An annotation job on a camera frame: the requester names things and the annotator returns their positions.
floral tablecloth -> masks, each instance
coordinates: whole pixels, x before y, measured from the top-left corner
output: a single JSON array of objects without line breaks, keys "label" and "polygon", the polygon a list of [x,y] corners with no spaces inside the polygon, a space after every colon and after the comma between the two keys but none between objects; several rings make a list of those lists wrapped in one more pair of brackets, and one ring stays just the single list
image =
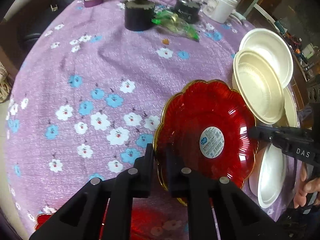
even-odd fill
[{"label": "floral tablecloth", "polygon": [[[153,1],[156,10],[175,3]],[[9,188],[30,235],[39,213],[55,212],[90,178],[131,167],[152,142],[165,102],[188,82],[231,85],[233,57],[253,26],[218,24],[201,12],[196,28],[200,42],[156,27],[129,31],[121,0],[92,8],[75,0],[50,24],[17,75],[6,118]],[[265,210],[274,220],[291,190]],[[244,191],[255,199],[247,183]],[[144,214],[133,221],[144,237],[188,239],[187,209],[161,188],[156,169],[152,195],[135,200],[135,212]]]}]

blue logo on sticker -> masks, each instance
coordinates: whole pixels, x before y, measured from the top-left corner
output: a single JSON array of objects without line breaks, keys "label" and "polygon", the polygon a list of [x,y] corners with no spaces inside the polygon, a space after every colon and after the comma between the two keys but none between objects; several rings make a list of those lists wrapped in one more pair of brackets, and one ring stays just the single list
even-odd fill
[{"label": "blue logo on sticker", "polygon": [[206,137],[203,137],[202,139],[201,139],[201,144],[205,144],[207,142],[207,138]]}]

white plastic bucket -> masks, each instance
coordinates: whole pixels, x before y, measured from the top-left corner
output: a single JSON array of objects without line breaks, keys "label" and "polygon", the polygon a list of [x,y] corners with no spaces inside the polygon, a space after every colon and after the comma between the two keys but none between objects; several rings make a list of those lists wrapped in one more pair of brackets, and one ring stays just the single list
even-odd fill
[{"label": "white plastic bucket", "polygon": [[224,23],[236,5],[236,0],[208,0],[203,12],[212,20]]}]

round sticker label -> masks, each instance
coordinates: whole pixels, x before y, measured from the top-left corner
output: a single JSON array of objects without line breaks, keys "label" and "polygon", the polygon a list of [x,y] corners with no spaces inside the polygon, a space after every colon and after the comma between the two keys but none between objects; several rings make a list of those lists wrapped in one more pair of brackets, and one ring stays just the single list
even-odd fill
[{"label": "round sticker label", "polygon": [[214,126],[205,129],[201,134],[199,145],[202,154],[207,158],[218,157],[224,147],[224,136],[221,130]]}]

red scalloped plate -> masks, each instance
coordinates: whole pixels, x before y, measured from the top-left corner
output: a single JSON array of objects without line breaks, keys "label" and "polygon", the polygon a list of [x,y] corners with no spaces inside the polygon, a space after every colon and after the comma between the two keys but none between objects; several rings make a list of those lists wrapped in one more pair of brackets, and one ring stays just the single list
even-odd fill
[{"label": "red scalloped plate", "polygon": [[165,146],[187,167],[218,179],[230,178],[238,187],[251,174],[258,141],[249,139],[247,129],[255,118],[242,96],[220,80],[195,80],[166,103],[153,147],[158,174],[166,188]]}]

